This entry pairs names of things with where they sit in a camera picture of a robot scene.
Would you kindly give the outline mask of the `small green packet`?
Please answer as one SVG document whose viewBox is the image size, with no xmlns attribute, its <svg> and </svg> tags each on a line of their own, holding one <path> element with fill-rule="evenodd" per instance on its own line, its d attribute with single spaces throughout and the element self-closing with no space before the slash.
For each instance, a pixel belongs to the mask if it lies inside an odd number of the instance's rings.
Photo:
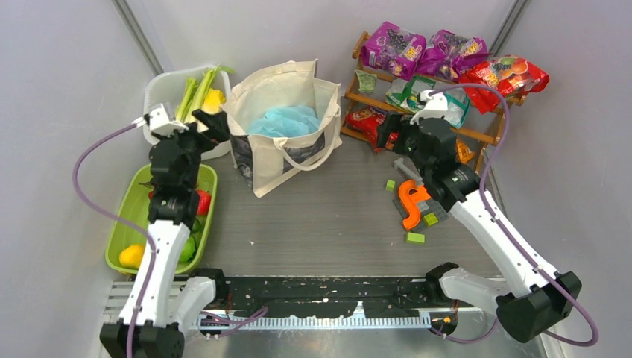
<svg viewBox="0 0 632 358">
<path fill-rule="evenodd" d="M 355 75 L 358 80 L 358 90 L 363 93 L 374 92 L 377 84 L 377 75 L 356 69 Z"/>
</svg>

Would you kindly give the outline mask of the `green celery bunch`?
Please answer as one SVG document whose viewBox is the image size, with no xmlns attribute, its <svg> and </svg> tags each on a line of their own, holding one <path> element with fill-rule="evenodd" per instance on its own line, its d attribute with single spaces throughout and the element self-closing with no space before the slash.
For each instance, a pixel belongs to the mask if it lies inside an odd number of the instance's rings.
<svg viewBox="0 0 632 358">
<path fill-rule="evenodd" d="M 203 100 L 206 96 L 208 89 L 211 88 L 212 82 L 218 76 L 219 72 L 233 73 L 234 70 L 230 67 L 218 65 L 213 66 L 212 68 L 205 67 L 202 71 L 202 77 L 198 81 L 197 80 L 197 90 L 190 101 L 189 108 L 186 111 L 185 120 L 183 123 L 192 123 L 195 121 L 192 112 L 194 110 L 200 109 L 200 106 L 203 103 Z"/>
</svg>

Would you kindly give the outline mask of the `red fruit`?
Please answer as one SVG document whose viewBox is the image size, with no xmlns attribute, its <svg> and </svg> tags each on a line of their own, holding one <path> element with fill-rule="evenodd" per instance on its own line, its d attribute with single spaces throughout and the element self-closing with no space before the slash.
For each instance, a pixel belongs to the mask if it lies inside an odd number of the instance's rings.
<svg viewBox="0 0 632 358">
<path fill-rule="evenodd" d="M 197 189 L 196 193 L 199 197 L 196 215 L 206 216 L 209 212 L 210 204 L 212 202 L 212 196 L 202 189 Z"/>
</svg>

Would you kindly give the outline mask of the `canvas tote bag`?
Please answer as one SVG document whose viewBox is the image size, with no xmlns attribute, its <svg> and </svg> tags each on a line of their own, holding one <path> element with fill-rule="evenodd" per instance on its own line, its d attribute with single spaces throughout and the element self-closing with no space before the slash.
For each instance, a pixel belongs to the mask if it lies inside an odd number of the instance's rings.
<svg viewBox="0 0 632 358">
<path fill-rule="evenodd" d="M 340 84 L 319 79 L 316 60 L 288 61 L 253 72 L 232 88 L 227 114 L 234 166 L 261 198 L 299 172 L 322 166 L 341 141 Z M 321 119 L 313 134 L 249 135 L 253 120 L 273 107 L 307 106 Z"/>
</svg>

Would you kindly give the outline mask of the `green custard apple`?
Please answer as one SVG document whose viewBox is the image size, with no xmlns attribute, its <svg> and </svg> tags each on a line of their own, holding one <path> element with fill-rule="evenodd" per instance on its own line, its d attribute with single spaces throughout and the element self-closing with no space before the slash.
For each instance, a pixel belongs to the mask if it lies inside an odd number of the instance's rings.
<svg viewBox="0 0 632 358">
<path fill-rule="evenodd" d="M 196 251 L 197 251 L 197 243 L 196 243 L 196 239 L 193 236 L 190 236 L 184 246 L 182 251 L 180 252 L 180 256 L 178 258 L 178 263 L 188 263 L 191 260 L 193 260 L 193 258 L 196 255 Z"/>
</svg>

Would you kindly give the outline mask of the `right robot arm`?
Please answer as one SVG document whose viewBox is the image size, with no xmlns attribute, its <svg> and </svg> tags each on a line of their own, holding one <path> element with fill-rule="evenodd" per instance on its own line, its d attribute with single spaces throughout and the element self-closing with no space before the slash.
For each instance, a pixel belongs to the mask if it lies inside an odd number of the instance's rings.
<svg viewBox="0 0 632 358">
<path fill-rule="evenodd" d="M 457 158 L 448 122 L 389 113 L 377 128 L 377 147 L 392 133 L 398 135 L 394 152 L 411 159 L 427 193 L 477 239 L 504 277 L 494 281 L 445 263 L 429 272 L 428 301 L 440 307 L 459 300 L 481 308 L 521 343 L 568 317 L 582 289 L 579 277 L 544 260 L 499 211 L 481 178 Z"/>
</svg>

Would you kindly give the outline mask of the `yellow napa cabbage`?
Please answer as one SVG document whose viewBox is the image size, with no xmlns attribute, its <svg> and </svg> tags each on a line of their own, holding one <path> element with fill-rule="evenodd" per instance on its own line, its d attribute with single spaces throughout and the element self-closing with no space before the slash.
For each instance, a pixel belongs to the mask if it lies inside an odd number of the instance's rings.
<svg viewBox="0 0 632 358">
<path fill-rule="evenodd" d="M 221 106 L 226 102 L 224 93 L 219 89 L 208 89 L 200 109 L 210 115 L 221 112 Z"/>
</svg>

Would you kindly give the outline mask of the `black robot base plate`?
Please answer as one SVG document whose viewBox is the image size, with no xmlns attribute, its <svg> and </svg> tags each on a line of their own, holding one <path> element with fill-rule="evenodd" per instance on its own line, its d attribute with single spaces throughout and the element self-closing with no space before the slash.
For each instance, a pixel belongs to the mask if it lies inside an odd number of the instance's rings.
<svg viewBox="0 0 632 358">
<path fill-rule="evenodd" d="M 266 307 L 266 318 L 348 318 L 362 307 L 369 318 L 412 318 L 458 304 L 417 277 L 227 277 L 206 307 L 238 317 Z"/>
</svg>

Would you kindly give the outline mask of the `blue plastic grocery bag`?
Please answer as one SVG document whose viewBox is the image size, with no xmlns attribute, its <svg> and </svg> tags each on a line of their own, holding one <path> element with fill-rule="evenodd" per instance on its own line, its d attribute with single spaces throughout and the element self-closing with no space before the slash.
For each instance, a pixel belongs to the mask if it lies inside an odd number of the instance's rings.
<svg viewBox="0 0 632 358">
<path fill-rule="evenodd" d="M 313 134 L 321 119 L 307 106 L 273 107 L 250 124 L 246 133 L 270 138 L 294 138 Z"/>
</svg>

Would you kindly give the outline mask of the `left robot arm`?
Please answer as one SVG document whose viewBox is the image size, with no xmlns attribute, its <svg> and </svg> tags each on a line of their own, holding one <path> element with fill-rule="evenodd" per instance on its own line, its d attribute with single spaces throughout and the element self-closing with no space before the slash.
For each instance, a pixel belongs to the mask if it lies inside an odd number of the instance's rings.
<svg viewBox="0 0 632 358">
<path fill-rule="evenodd" d="M 146 240 L 132 291 L 117 321 L 101 328 L 101 344 L 111 357 L 181 357 L 186 334 L 204 307 L 221 308 L 229 297 L 228 288 L 216 281 L 222 274 L 217 271 L 190 277 L 177 298 L 169 300 L 180 255 L 197 218 L 201 155 L 230 136 L 224 111 L 195 110 L 194 116 L 206 131 L 170 119 L 164 109 L 154 109 L 141 120 L 159 140 L 148 154 L 154 194 L 147 228 L 129 224 Z"/>
</svg>

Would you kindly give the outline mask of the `orange potato chip bag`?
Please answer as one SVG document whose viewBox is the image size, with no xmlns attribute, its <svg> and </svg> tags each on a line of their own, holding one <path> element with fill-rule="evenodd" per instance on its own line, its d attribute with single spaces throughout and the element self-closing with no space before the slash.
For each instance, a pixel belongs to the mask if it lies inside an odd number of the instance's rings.
<svg viewBox="0 0 632 358">
<path fill-rule="evenodd" d="M 455 153 L 458 160 L 463 164 L 468 164 L 475 157 L 475 152 L 459 138 L 455 142 Z"/>
</svg>

